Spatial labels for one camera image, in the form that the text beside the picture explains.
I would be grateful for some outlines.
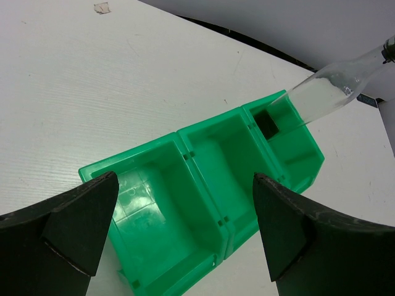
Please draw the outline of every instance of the bottle neck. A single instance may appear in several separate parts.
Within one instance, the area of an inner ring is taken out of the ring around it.
[[[377,48],[371,50],[370,52],[354,59],[352,62],[355,63],[357,67],[356,77],[361,77],[361,79],[371,78],[373,75],[377,75],[389,67],[394,65],[394,62],[388,60],[383,55],[383,46],[378,46]]]

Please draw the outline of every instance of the glass bottle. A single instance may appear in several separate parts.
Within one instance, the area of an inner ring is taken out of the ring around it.
[[[267,139],[277,137],[335,111],[355,99],[374,76],[394,64],[395,36],[356,59],[327,65],[267,106],[262,132]],[[284,108],[289,103],[294,109]],[[296,112],[299,120],[288,120],[289,112],[293,117]]]

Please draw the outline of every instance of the green plastic tray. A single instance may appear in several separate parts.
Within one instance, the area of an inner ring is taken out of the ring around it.
[[[109,236],[136,296],[182,294],[258,231],[255,172],[298,193],[313,183],[324,158],[309,130],[268,142],[254,119],[283,93],[79,170],[84,182],[118,175]],[[279,112],[300,120],[289,103]]]
[[[285,91],[280,91],[242,106],[250,121],[252,121],[254,132],[259,135],[265,147],[267,147],[267,141],[260,132],[254,117],[284,93]],[[293,121],[294,125],[298,125],[302,121],[289,101],[278,105],[275,111],[277,114],[281,114],[276,119],[279,130],[281,130],[284,121]],[[268,141],[268,145],[271,150],[267,153],[275,163],[276,168],[283,172],[281,179],[285,186],[294,192],[302,193],[313,184],[321,169],[324,156],[306,126],[301,126],[294,131],[281,135],[281,137],[274,137]]]
[[[135,295],[178,295],[224,258],[228,231],[176,133],[80,169],[118,175],[109,235]]]

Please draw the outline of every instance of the green plastic bin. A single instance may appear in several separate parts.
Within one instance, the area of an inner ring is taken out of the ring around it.
[[[283,172],[281,176],[282,183],[294,192],[302,193],[313,184],[324,161],[324,156],[309,130],[306,126],[301,126],[280,137],[273,137],[266,141],[254,119],[260,112],[265,110],[269,103],[284,93],[285,91],[280,91],[271,96],[245,104],[243,109],[250,121],[252,121],[254,131],[260,141],[264,143],[265,147],[267,147],[266,143],[268,143],[270,150],[267,153],[272,158],[275,166],[277,168],[280,167],[279,170]],[[289,100],[278,105],[274,111],[280,114],[275,120],[279,130],[281,130],[284,121],[292,121],[295,126],[302,121]]]
[[[230,237],[225,258],[259,230],[252,200],[257,171],[279,179],[281,174],[267,155],[268,145],[250,131],[242,108],[178,131],[206,186]]]
[[[135,295],[180,295],[220,264],[228,231],[176,133],[81,168],[118,175],[109,236]]]
[[[298,193],[313,183],[324,158],[309,130],[267,141],[255,121],[283,93],[79,170],[84,182],[118,174],[109,236],[136,296],[182,294],[258,231],[255,172]],[[278,112],[301,120],[289,102]]]

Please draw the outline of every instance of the white tabletop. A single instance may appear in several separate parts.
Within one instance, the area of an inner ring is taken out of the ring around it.
[[[77,170],[310,73],[135,0],[8,1],[0,10],[0,214],[81,184]],[[395,226],[395,158],[378,109],[309,125],[325,155],[311,199]],[[107,240],[88,295],[131,295]],[[259,234],[187,295],[277,295]]]

